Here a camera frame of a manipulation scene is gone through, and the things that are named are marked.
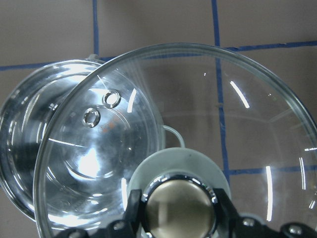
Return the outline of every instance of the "tiled floor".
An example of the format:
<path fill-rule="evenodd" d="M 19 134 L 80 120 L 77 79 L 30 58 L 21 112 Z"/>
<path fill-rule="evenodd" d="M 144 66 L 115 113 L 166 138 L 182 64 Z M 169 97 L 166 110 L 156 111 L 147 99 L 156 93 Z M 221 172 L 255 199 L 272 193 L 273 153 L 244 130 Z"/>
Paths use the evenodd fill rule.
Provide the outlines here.
<path fill-rule="evenodd" d="M 240 46 L 266 45 L 239 53 L 278 75 L 317 119 L 316 11 L 314 0 L 3 0 L 0 3 L 0 103 L 18 82 L 46 62 L 82 59 L 91 53 L 107 58 L 167 42 L 217 44 L 238 50 L 243 49 Z M 227 126 L 232 123 L 239 122 L 228 121 Z M 205 141 L 208 139 L 214 140 L 217 146 L 220 144 L 219 139 L 210 137 Z M 230 136 L 227 140 L 229 144 L 232 142 Z M 197 147 L 209 153 L 205 148 Z M 231 166 L 231 169 L 244 168 L 241 162 Z M 281 176 L 281 183 L 300 180 L 300 173 L 275 172 L 275 175 Z M 263 174 L 234 178 L 232 189 L 242 192 L 250 188 L 266 189 L 260 176 Z M 260 191 L 250 202 L 256 204 L 258 197 Z M 238 203 L 241 197 L 235 195 L 233 199 Z M 2 190 L 0 201 L 0 237 L 37 237 L 35 223 L 20 213 Z M 252 209 L 256 213 L 265 212 L 259 206 L 241 208 L 247 212 Z M 316 210 L 312 210 L 311 217 L 316 218 Z"/>

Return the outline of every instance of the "gold knob top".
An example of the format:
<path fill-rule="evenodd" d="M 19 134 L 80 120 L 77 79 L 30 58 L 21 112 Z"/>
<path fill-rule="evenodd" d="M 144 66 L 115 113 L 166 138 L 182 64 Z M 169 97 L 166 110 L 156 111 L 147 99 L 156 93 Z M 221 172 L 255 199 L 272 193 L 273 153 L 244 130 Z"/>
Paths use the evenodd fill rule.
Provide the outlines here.
<path fill-rule="evenodd" d="M 210 197 L 187 180 L 158 186 L 146 205 L 146 220 L 155 238 L 205 238 L 214 223 Z"/>

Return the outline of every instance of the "glass lid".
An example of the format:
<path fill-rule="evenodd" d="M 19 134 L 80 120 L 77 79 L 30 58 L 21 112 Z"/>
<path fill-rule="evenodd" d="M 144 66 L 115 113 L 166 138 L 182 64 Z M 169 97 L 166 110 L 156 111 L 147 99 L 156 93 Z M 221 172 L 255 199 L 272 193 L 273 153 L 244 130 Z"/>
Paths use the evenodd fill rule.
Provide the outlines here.
<path fill-rule="evenodd" d="M 0 183 L 8 198 L 34 219 L 33 174 L 46 127 L 67 94 L 103 61 L 68 60 L 26 77 L 0 112 Z"/>
<path fill-rule="evenodd" d="M 137 167 L 180 137 L 222 170 L 239 212 L 316 227 L 317 130 L 299 99 L 242 55 L 175 43 L 107 62 L 59 106 L 35 169 L 41 237 L 120 219 Z"/>

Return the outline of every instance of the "transparent glass lid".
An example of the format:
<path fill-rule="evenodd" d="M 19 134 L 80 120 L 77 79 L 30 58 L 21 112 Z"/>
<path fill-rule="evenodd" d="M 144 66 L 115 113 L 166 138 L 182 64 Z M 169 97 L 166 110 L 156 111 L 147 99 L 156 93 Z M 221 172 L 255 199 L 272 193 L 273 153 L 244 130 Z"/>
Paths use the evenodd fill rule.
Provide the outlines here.
<path fill-rule="evenodd" d="M 163 124 L 223 170 L 239 212 L 316 226 L 317 131 L 298 98 L 246 57 L 177 43 L 109 61 L 59 107 L 35 171 L 41 236 L 120 218 L 137 166 L 179 146 Z"/>
<path fill-rule="evenodd" d="M 2 106 L 0 184 L 31 219 L 34 167 L 46 127 L 69 92 L 100 65 L 77 59 L 46 65 L 27 76 Z"/>

